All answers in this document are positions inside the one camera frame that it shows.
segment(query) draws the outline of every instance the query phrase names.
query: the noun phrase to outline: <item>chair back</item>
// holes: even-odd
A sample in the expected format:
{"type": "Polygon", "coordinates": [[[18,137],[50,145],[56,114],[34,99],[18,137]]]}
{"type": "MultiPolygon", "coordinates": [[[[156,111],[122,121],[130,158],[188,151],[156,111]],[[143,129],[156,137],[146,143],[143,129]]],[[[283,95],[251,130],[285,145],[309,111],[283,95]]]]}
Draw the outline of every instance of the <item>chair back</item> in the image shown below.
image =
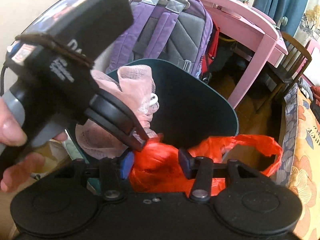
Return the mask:
{"type": "Polygon", "coordinates": [[[293,75],[305,61],[304,66],[300,69],[298,74],[301,75],[310,64],[312,57],[308,50],[294,37],[285,32],[281,32],[281,34],[288,50],[288,55],[283,58],[281,65],[289,74],[293,75]]]}

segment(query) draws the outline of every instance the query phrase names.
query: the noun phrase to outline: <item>screw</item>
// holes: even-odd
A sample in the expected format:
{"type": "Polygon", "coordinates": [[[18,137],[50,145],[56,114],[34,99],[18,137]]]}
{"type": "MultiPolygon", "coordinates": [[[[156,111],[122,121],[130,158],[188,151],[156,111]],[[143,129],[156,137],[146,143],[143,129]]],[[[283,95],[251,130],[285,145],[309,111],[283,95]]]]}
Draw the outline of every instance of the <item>screw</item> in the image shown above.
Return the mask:
{"type": "Polygon", "coordinates": [[[196,198],[205,198],[208,195],[208,192],[204,189],[196,189],[192,192],[193,196],[196,198]]]}
{"type": "Polygon", "coordinates": [[[40,180],[41,179],[41,175],[40,174],[37,174],[35,177],[34,177],[35,180],[40,180]]]}
{"type": "Polygon", "coordinates": [[[143,203],[145,203],[145,204],[151,204],[152,201],[151,201],[150,199],[144,199],[144,200],[143,200],[143,203]]]}
{"type": "Polygon", "coordinates": [[[117,198],[120,196],[120,192],[117,190],[107,190],[104,194],[106,198],[117,198]]]}
{"type": "Polygon", "coordinates": [[[152,199],[152,201],[153,201],[153,202],[160,202],[160,201],[161,201],[161,198],[155,197],[155,198],[152,199]]]}

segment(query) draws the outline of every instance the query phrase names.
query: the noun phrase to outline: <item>red object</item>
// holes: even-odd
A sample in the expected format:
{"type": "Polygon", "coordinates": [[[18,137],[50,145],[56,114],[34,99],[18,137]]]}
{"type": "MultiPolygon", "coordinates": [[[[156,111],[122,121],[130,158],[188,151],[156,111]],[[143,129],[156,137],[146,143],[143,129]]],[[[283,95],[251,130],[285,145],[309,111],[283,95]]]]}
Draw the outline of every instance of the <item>red object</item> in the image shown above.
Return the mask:
{"type": "Polygon", "coordinates": [[[209,44],[208,44],[208,49],[206,50],[206,54],[204,54],[201,62],[201,73],[206,73],[208,71],[209,65],[212,63],[212,58],[214,58],[217,54],[217,48],[218,48],[218,40],[219,40],[219,33],[220,33],[220,28],[217,26],[215,21],[212,19],[213,22],[213,28],[215,28],[214,34],[212,34],[209,44]]]}
{"type": "MultiPolygon", "coordinates": [[[[262,174],[271,176],[280,167],[282,148],[273,138],[265,135],[209,137],[189,152],[193,157],[206,156],[221,163],[222,154],[237,144],[254,146],[265,156],[277,155],[276,161],[262,174]]],[[[142,152],[135,152],[129,179],[135,191],[185,192],[187,195],[194,182],[194,179],[188,180],[183,175],[178,163],[178,149],[160,143],[159,138],[150,139],[142,152]]],[[[211,195],[217,195],[225,187],[225,179],[212,179],[211,195]]]]}

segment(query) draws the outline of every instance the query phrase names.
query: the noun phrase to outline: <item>hand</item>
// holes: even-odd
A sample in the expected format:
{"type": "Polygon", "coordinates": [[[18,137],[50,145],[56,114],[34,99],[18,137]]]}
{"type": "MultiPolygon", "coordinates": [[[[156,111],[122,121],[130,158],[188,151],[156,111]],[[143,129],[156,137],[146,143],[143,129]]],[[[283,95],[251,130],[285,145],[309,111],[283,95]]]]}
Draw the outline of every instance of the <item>hand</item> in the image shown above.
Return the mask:
{"type": "MultiPolygon", "coordinates": [[[[57,135],[54,139],[65,141],[66,133],[57,135]]],[[[7,105],[0,98],[0,142],[8,146],[21,146],[27,141],[27,135],[8,110],[7,105]]],[[[15,191],[18,186],[27,181],[30,174],[44,165],[45,159],[39,153],[29,153],[25,159],[9,168],[3,173],[0,189],[4,192],[15,191]]]]}

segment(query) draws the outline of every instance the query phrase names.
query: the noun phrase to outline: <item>black cable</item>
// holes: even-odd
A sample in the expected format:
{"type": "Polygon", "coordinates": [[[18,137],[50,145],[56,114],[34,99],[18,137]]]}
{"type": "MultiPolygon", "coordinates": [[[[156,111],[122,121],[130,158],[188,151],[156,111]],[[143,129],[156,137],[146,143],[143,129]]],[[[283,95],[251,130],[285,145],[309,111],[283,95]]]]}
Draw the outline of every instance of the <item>black cable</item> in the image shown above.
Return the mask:
{"type": "Polygon", "coordinates": [[[0,74],[0,96],[2,97],[4,94],[4,73],[8,66],[3,65],[1,74],[0,74]]]}

